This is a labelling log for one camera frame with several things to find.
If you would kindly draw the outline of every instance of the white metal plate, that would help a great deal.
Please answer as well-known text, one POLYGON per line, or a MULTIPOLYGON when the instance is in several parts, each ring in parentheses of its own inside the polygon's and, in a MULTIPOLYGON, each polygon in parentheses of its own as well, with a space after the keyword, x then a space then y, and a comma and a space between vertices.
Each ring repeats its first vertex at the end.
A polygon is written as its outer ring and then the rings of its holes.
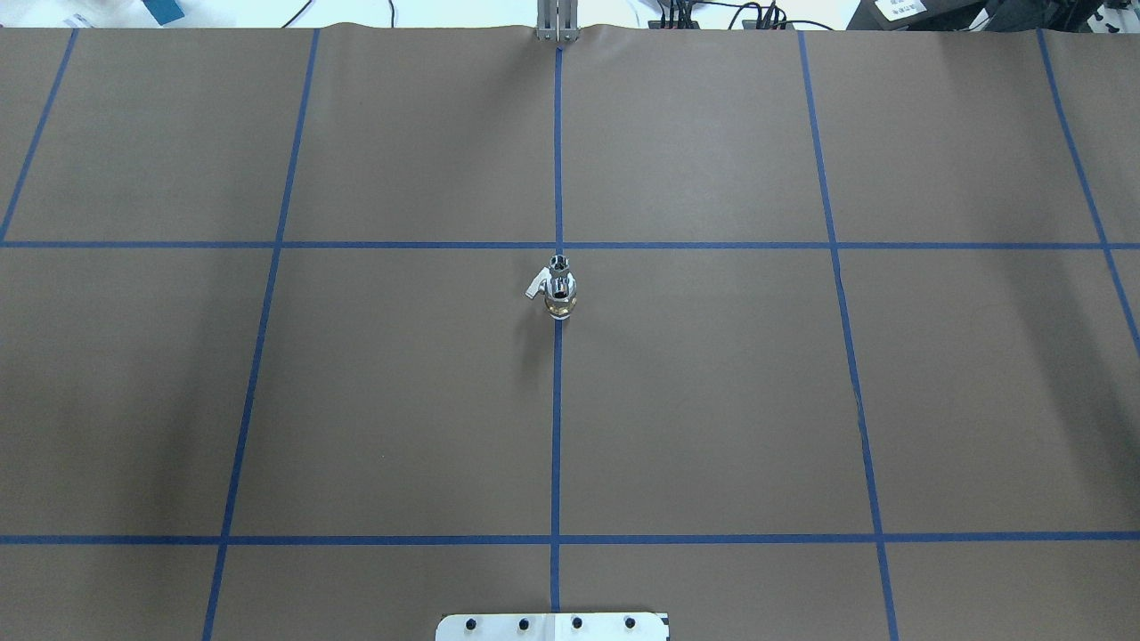
POLYGON ((653 612, 450 615, 435 641, 668 641, 668 620, 653 612))

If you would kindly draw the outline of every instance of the gray table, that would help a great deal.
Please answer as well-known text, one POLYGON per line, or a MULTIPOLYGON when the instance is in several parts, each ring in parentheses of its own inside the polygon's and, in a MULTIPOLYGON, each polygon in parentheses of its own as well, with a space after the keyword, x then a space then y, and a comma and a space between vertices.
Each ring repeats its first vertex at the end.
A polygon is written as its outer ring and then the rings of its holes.
POLYGON ((0 32, 0 635, 1135 638, 1140 40, 532 38, 0 32))

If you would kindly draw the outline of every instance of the metal tap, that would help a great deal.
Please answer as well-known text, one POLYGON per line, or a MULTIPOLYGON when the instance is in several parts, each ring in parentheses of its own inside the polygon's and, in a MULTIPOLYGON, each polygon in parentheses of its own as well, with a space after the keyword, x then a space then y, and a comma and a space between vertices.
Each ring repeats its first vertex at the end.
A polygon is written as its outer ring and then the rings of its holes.
POLYGON ((570 261, 562 254, 554 254, 551 265, 544 267, 535 279, 527 287, 527 298, 535 300, 539 294, 544 295, 546 310, 556 320, 563 320, 573 311, 573 306, 578 302, 578 282, 570 273, 570 261))

